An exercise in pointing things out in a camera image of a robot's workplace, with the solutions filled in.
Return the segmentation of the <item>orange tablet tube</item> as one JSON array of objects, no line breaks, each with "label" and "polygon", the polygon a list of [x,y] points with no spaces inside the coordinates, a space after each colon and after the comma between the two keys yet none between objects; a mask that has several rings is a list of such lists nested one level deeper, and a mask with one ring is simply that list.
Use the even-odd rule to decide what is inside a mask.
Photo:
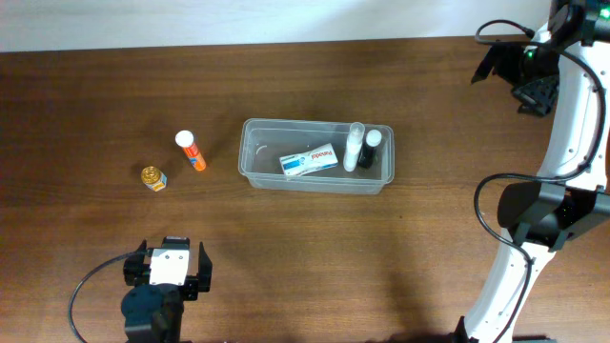
[{"label": "orange tablet tube", "polygon": [[193,168],[198,172],[203,172],[206,169],[207,164],[199,148],[195,144],[193,133],[186,130],[179,131],[175,135],[174,140],[186,154]]}]

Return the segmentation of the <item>clear plastic container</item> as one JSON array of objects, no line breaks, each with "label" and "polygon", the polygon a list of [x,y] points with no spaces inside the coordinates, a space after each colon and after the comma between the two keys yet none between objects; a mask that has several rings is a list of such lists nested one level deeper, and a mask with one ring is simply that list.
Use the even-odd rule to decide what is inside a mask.
[{"label": "clear plastic container", "polygon": [[251,118],[238,169],[259,189],[377,194],[394,179],[394,132],[385,125]]}]

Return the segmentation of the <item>dark bottle white cap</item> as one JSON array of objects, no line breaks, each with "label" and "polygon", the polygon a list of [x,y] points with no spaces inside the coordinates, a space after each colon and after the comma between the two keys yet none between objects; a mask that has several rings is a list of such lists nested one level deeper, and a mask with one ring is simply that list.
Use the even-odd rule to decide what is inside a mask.
[{"label": "dark bottle white cap", "polygon": [[376,155],[376,149],[382,141],[382,134],[378,130],[370,130],[363,142],[357,165],[361,168],[371,168]]}]

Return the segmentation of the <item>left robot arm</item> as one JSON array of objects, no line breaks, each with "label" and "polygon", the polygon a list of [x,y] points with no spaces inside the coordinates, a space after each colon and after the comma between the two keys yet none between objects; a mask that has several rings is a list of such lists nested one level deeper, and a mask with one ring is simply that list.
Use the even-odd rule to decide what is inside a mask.
[{"label": "left robot arm", "polygon": [[159,248],[143,241],[123,266],[131,287],[121,302],[130,343],[179,343],[184,304],[211,288],[213,262],[198,246],[197,274],[189,275],[190,239],[167,236]]}]

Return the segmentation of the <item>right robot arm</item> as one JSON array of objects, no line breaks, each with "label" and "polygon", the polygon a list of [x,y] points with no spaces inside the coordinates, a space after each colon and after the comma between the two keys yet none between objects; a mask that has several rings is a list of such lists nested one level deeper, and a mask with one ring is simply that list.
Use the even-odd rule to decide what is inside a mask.
[{"label": "right robot arm", "polygon": [[609,219],[609,4],[554,1],[524,41],[475,37],[489,50],[472,80],[496,74],[512,85],[520,111],[555,115],[547,152],[535,175],[493,174],[481,186],[510,180],[498,202],[493,267],[474,307],[458,322],[454,342],[511,342],[514,324],[540,272],[572,241]]}]

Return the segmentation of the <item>small gold-lid balm jar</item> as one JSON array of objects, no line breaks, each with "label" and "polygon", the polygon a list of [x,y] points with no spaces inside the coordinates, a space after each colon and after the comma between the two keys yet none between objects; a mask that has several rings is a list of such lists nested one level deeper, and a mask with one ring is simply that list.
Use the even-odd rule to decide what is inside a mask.
[{"label": "small gold-lid balm jar", "polygon": [[157,167],[144,168],[140,176],[142,182],[154,192],[159,192],[167,187],[167,176]]}]

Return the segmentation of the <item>white spray bottle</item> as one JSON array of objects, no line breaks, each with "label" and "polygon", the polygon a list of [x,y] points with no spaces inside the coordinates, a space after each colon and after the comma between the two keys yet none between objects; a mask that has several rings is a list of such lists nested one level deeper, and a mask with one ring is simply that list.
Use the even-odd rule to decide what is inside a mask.
[{"label": "white spray bottle", "polygon": [[365,127],[362,123],[352,123],[346,139],[343,157],[343,168],[346,172],[353,172],[362,147]]}]

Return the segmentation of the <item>white blue medicine box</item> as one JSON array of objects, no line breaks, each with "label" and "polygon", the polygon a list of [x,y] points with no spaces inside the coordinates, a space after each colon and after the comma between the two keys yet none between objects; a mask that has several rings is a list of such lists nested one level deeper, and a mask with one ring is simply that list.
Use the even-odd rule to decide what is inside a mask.
[{"label": "white blue medicine box", "polygon": [[338,159],[333,146],[325,144],[311,151],[282,156],[279,163],[286,176],[301,176],[334,168]]}]

